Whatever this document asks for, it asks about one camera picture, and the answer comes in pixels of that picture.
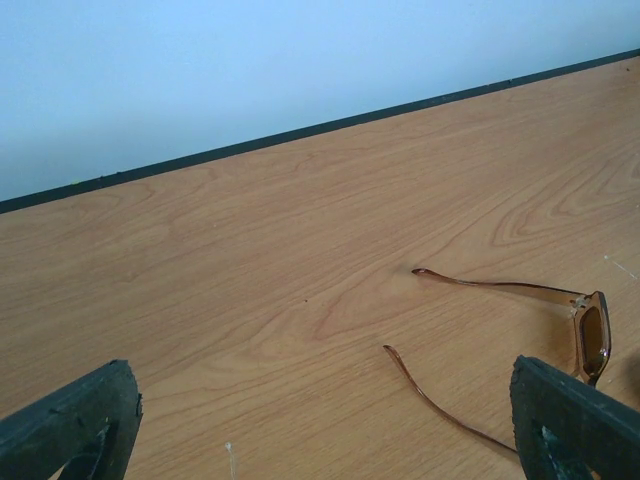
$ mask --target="white wall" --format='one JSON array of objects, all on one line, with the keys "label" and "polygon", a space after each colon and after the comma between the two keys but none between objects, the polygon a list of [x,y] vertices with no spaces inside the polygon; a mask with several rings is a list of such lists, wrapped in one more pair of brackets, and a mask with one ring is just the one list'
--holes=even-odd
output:
[{"label": "white wall", "polygon": [[0,12],[0,200],[640,47],[638,0]]}]

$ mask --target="sunglasses lens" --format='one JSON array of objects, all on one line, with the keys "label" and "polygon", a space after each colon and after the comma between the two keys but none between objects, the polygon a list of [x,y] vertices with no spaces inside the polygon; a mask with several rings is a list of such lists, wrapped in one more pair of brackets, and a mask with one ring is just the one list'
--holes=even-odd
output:
[{"label": "sunglasses lens", "polygon": [[600,310],[591,307],[580,320],[582,337],[583,368],[587,375],[600,373],[604,365],[604,339],[602,337],[602,316]]}]

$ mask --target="wood grain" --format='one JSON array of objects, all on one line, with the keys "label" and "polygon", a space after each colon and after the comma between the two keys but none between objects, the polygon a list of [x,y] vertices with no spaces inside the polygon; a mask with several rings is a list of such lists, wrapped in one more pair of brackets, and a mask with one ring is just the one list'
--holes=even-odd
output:
[{"label": "wood grain", "polygon": [[592,292],[601,389],[640,407],[640,60],[0,216],[0,414],[112,358],[145,417],[127,478],[523,478],[411,391],[509,439],[519,353],[564,311],[412,276]]}]

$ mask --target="sunglasses temple arm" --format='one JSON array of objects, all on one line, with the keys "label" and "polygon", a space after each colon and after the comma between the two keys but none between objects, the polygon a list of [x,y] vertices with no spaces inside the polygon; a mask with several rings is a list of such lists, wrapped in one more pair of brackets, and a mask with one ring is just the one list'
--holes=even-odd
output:
[{"label": "sunglasses temple arm", "polygon": [[411,271],[414,275],[419,277],[429,277],[436,280],[440,280],[447,283],[453,283],[457,285],[464,285],[468,287],[482,287],[491,290],[497,290],[500,292],[515,293],[523,295],[525,297],[532,297],[545,302],[555,303],[557,305],[573,306],[575,301],[589,295],[572,292],[571,290],[563,290],[560,288],[547,287],[544,285],[535,285],[533,283],[518,283],[518,282],[471,282],[467,280],[459,280],[457,278],[447,277],[441,275],[428,268],[416,268]]},{"label": "sunglasses temple arm", "polygon": [[446,418],[448,421],[450,421],[451,423],[453,423],[454,425],[456,425],[459,428],[462,428],[463,430],[466,430],[467,432],[470,432],[474,435],[477,435],[478,437],[481,437],[491,443],[493,443],[494,445],[500,447],[500,448],[504,448],[510,452],[513,453],[518,453],[516,449],[510,447],[509,445],[506,445],[504,443],[502,443],[500,440],[497,440],[493,437],[491,437],[490,435],[487,435],[484,432],[481,432],[480,430],[467,425],[463,422],[461,422],[460,420],[458,420],[457,418],[455,418],[453,415],[451,415],[450,413],[448,413],[447,411],[445,411],[443,408],[441,408],[438,404],[436,404],[433,400],[431,400],[426,393],[424,393],[424,391],[420,388],[420,386],[417,384],[417,382],[413,379],[413,377],[411,376],[411,373],[409,373],[409,369],[407,369],[406,365],[404,364],[404,362],[402,361],[402,358],[400,357],[400,354],[398,353],[398,351],[393,348],[391,345],[384,345],[383,347],[385,349],[385,351],[389,354],[389,356],[391,357],[391,359],[396,363],[396,365],[398,366],[398,368],[400,368],[400,371],[403,373],[403,375],[406,377],[407,380],[409,380],[409,383],[411,384],[411,386],[413,387],[413,389],[416,391],[416,393],[418,395],[420,395],[420,397],[422,397],[422,399],[431,407],[433,408],[436,412],[438,412],[440,415],[442,415],[444,418]]}]

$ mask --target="brown sunglasses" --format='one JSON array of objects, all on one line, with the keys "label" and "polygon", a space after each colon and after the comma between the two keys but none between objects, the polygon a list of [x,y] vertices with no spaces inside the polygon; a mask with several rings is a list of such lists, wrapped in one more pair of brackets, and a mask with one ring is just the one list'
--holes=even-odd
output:
[{"label": "brown sunglasses", "polygon": [[[447,283],[466,285],[470,287],[484,287],[502,292],[517,293],[527,297],[544,300],[546,302],[571,307],[577,350],[577,372],[575,373],[579,374],[586,384],[595,387],[598,379],[609,362],[609,357],[611,356],[611,328],[609,326],[607,302],[604,298],[604,293],[602,292],[596,291],[591,295],[587,295],[584,293],[572,292],[570,290],[533,285],[530,283],[470,282],[446,277],[426,268],[417,268],[413,270],[412,273],[420,277],[430,277]],[[424,393],[413,379],[397,350],[390,345],[385,345],[384,349],[396,362],[404,376],[407,377],[413,389],[438,413],[443,415],[447,420],[453,422],[455,425],[478,435],[485,440],[489,440],[500,447],[516,452],[514,448],[474,427],[466,425],[439,407]]]}]

